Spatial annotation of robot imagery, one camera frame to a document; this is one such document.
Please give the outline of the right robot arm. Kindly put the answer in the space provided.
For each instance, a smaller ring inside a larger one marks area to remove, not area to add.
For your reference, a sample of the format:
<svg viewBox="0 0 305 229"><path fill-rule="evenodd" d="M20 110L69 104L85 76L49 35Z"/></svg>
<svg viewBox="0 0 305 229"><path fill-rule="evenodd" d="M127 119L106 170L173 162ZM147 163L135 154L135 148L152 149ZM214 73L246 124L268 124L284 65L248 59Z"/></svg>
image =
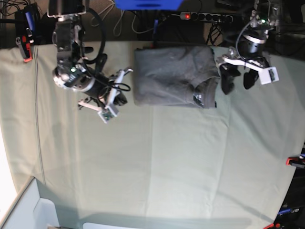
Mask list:
<svg viewBox="0 0 305 229"><path fill-rule="evenodd" d="M83 43L85 29L81 17L86 13L97 19L102 36L97 56L93 59L85 56L93 48ZM57 19L52 34L52 42L57 48L54 82L61 88L86 94L89 101L102 108L107 102L118 106L127 104L123 92L130 91L130 86L118 82L118 75L106 77L102 73L108 56L104 53L106 30L98 13L81 0L51 0L47 15Z"/></svg>

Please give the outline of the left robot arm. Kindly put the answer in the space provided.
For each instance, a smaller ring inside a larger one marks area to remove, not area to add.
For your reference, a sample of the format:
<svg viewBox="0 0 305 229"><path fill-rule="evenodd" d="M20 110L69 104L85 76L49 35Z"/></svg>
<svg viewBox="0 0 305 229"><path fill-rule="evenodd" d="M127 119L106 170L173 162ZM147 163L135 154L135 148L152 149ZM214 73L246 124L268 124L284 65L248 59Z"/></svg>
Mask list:
<svg viewBox="0 0 305 229"><path fill-rule="evenodd" d="M216 60L221 76L221 88L225 95L234 89L234 79L241 75L239 66L248 68L244 73L243 84L246 90L253 87L256 81L260 84L270 84L279 81L277 68L270 64L268 52L264 47L269 38L269 32L278 23L279 3L277 0L255 0L249 21L238 33L234 45L228 52Z"/></svg>

